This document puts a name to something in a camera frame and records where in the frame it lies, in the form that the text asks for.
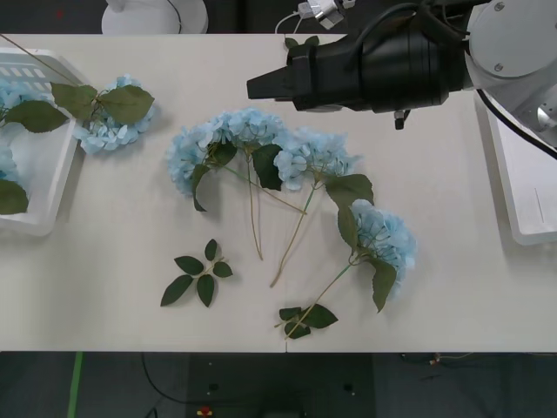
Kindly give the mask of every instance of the wire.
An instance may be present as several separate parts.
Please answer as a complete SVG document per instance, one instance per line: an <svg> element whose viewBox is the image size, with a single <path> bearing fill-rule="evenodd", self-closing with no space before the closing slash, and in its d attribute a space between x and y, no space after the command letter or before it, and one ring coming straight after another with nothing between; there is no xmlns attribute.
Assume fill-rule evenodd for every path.
<svg viewBox="0 0 557 418"><path fill-rule="evenodd" d="M275 33L279 33L279 26L280 26L281 24L283 24L284 22L286 22L286 21L287 21L288 19L290 19L291 17L295 17L295 16L299 16L299 12L294 11L291 15L289 15L289 16L285 17L284 19L280 20L280 21L277 23L277 26L275 26Z"/></svg>
<svg viewBox="0 0 557 418"><path fill-rule="evenodd" d="M264 394L252 394L250 396L244 396L244 397L238 397L236 399L229 399L229 400L219 400L219 399L211 399L211 400L207 400L207 401L182 401L178 398L175 398L173 396L170 396L169 394L166 394L165 392L163 392L161 389L159 389L157 387L157 385L155 385L155 383L153 382L151 376L149 375L149 371L147 370L147 364L145 362L145 353L141 353L141 364L143 365L143 371L145 373L145 377L147 378L147 381L149 382L149 384L151 385L151 387L158 393L160 394L163 398L169 400L169 401L173 401L182 405L191 405L194 407L204 407L207 405L210 405L212 407L221 407L221 408L246 408L246 407L257 407L259 406L258 404L258 398L260 398L261 396L263 396ZM304 393L304 391L295 391L292 392L292 395L296 395L296 396L300 396ZM280 393L280 394L276 394L277 397L282 397L284 396L285 393ZM156 409L156 406L153 407L153 409L149 412L149 414L151 414L151 412Z"/></svg>
<svg viewBox="0 0 557 418"><path fill-rule="evenodd" d="M516 133L519 137L524 139L530 145L535 146L539 150L546 153L548 156L557 159L557 150L555 150L553 147L549 145L545 145L539 139L533 137L532 135L527 134L521 128L519 128L517 125L511 122L511 120L507 118L503 113L501 113L500 110L497 109L497 107L495 107L495 105L491 102L491 100L487 98L487 95L483 90L477 90L477 92L480 95L481 101L484 102L484 105L487 107L487 109L489 109L491 113L495 115L497 119L503 123L503 125L505 125L508 129L510 129L514 133Z"/></svg>
<svg viewBox="0 0 557 418"><path fill-rule="evenodd" d="M182 17L180 16L180 12L178 11L178 9L176 8L176 6L174 5L173 2L171 2L171 0L166 0L168 2L168 4L170 6L172 6L172 8L174 9L174 11L176 12L176 16L178 16L178 24L180 25L179 29L178 29L178 34L182 33Z"/></svg>
<svg viewBox="0 0 557 418"><path fill-rule="evenodd" d="M203 407L203 406L206 406L207 404L211 404L212 406L229 406L229 407L232 406L232 405L239 406L239 403L232 402L232 401L219 401L219 400L215 400L215 401L213 401L213 400L210 400L210 401L182 401L178 398L170 396L169 394L166 394L165 392L160 390L157 387L157 385L155 385L153 380L151 379L151 376L149 375L149 371L147 370L147 364L145 363L145 353L141 353L141 364L143 365L143 371L145 373L145 377L147 378L147 381L149 382L151 387L155 390L155 392L160 394L163 398L168 399L169 401L180 403L182 405L192 405L192 406L196 406L196 407L199 407L199 406Z"/></svg>
<svg viewBox="0 0 557 418"><path fill-rule="evenodd" d="M304 20L304 19L302 17L300 17L300 19L298 20L298 23L296 24L296 27L294 28L294 32L292 34L294 34L298 31L298 28L301 25L302 20Z"/></svg>
<svg viewBox="0 0 557 418"><path fill-rule="evenodd" d="M456 26L454 26L453 24L451 24L449 22L449 19L446 17L446 6L443 4L441 6L441 16L443 16L443 23L446 24L449 28L451 28L452 30L454 30L455 32L459 33L460 35L464 35L465 37L470 36L470 32L467 30L462 30L457 28Z"/></svg>
<svg viewBox="0 0 557 418"><path fill-rule="evenodd" d="M147 416L145 418L158 418L158 411L156 408L153 408L151 411L149 411L149 414L147 414Z"/></svg>
<svg viewBox="0 0 557 418"><path fill-rule="evenodd" d="M369 36L369 34L372 33L375 29L377 29L377 27L382 22L384 22L385 20L387 20L387 18L389 18L389 17L391 17L395 14L402 13L403 11L413 11L413 12L415 12L417 9L418 9L418 5L415 4L415 3L396 4L393 7L390 7L389 9L385 10L379 16L375 17L364 28L362 33L359 34L359 37L358 37L358 39L356 39L356 42L354 42L354 45L352 46L352 48L350 49L350 52L348 54L348 61L346 63L346 67L351 67L354 64L354 62L358 58L359 49L361 48L364 41Z"/></svg>

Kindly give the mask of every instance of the white table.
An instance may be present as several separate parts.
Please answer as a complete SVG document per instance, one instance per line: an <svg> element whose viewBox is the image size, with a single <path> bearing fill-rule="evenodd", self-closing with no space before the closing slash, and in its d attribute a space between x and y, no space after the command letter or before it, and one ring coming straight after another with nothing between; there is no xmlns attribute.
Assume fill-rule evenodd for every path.
<svg viewBox="0 0 557 418"><path fill-rule="evenodd" d="M413 112L407 128L395 131L391 114L297 113L291 104L249 101L245 81L284 64L282 36L14 38L56 51L95 86L131 73L162 113L140 144L76 156L51 236L0 233L0 349L557 351L556 247L512 242L493 144L486 141L484 153L472 93ZM323 300L339 323L286 346L273 328L278 310L310 303L349 253L333 204L324 193L314 201L305 237L270 289L296 213L259 195L261 262L245 184L224 172L209 179L204 189L216 191L202 195L213 209L207 214L175 190L164 151L179 127L247 105L277 113L290 127L346 132L349 151L365 155L362 172L377 205L402 216L419 241L417 267L383 313L372 303L369 270L358 267ZM305 192L286 197L301 204ZM220 281L210 309L191 292L159 307L180 274L172 259L201 256L210 238L223 245L237 276Z"/></svg>

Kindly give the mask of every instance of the flower head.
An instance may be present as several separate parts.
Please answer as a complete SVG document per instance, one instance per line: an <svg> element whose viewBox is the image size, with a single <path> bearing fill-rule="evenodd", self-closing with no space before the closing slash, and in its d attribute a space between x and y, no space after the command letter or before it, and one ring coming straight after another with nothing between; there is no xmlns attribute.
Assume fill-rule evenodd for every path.
<svg viewBox="0 0 557 418"><path fill-rule="evenodd" d="M283 149L274 163L278 168L278 176L290 190L301 187L305 171L313 172L316 178L322 173L346 176L353 173L354 164L359 160L359 157L347 154L344 136L317 132L306 127L294 132L282 131L272 142Z"/></svg>
<svg viewBox="0 0 557 418"><path fill-rule="evenodd" d="M22 83L9 83L0 79L0 107L11 109L27 100L46 100L44 94L33 91Z"/></svg>
<svg viewBox="0 0 557 418"><path fill-rule="evenodd" d="M118 77L112 84L106 86L106 90L114 90L126 85L141 84L129 74ZM138 140L139 134L147 131L151 125L151 119L155 114L155 107L151 106L143 119L133 125L122 125L114 120L111 115L102 111L100 118L91 120L85 127L76 126L73 136L81 139L81 147L88 154L94 154L101 150L113 151L120 146L133 144Z"/></svg>
<svg viewBox="0 0 557 418"><path fill-rule="evenodd" d="M13 154L11 149L5 145L0 145L0 180L15 181L18 184L20 183Z"/></svg>
<svg viewBox="0 0 557 418"><path fill-rule="evenodd" d="M197 164L202 164L207 155L207 147L201 146L207 135L205 124L194 126L174 137L166 151L168 173L172 181L185 196L191 196L191 175Z"/></svg>
<svg viewBox="0 0 557 418"><path fill-rule="evenodd" d="M406 269L414 266L416 240L406 228L404 220L377 209L367 200L354 201L352 213L358 228L359 246L369 249L372 256L397 270L397 279L391 291L391 295L396 295L402 286Z"/></svg>
<svg viewBox="0 0 557 418"><path fill-rule="evenodd" d="M237 143L257 142L260 145L269 145L285 130L280 117L253 107L228 113L227 117L228 128L233 141Z"/></svg>

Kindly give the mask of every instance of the white tray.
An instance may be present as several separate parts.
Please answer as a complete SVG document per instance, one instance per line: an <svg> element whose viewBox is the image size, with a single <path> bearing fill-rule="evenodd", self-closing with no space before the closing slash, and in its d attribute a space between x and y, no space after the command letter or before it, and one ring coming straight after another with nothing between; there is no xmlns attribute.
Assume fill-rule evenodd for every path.
<svg viewBox="0 0 557 418"><path fill-rule="evenodd" d="M556 241L557 160L488 114L514 239L523 246Z"/></svg>
<svg viewBox="0 0 557 418"><path fill-rule="evenodd" d="M86 82L78 71L53 52L29 51L76 83ZM51 81L68 84L56 72L16 48L0 48L0 78L47 94L50 94ZM0 144L10 145L30 198L27 213L0 216L0 228L38 236L52 231L76 150L77 141L71 137L75 124L76 120L71 118L55 131L43 134L27 132L16 124L9 124L0 131Z"/></svg>

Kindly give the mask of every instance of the dark floor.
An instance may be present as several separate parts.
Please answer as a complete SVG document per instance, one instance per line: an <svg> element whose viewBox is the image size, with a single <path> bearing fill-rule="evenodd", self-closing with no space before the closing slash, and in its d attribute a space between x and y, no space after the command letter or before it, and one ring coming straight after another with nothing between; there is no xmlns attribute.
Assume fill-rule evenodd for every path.
<svg viewBox="0 0 557 418"><path fill-rule="evenodd" d="M209 33L273 33L280 19L297 9L302 0L204 0L209 15ZM346 22L332 33L358 28L376 14L400 0L357 0L347 11ZM3 0L0 33L101 33L105 0ZM292 32L297 19L281 25ZM324 33L314 20L305 20L300 33Z"/></svg>
<svg viewBox="0 0 557 418"><path fill-rule="evenodd" d="M77 418L259 418L289 408L308 418L549 418L557 357L473 354L431 366L409 354L85 354ZM66 416L72 353L0 353L0 416Z"/></svg>

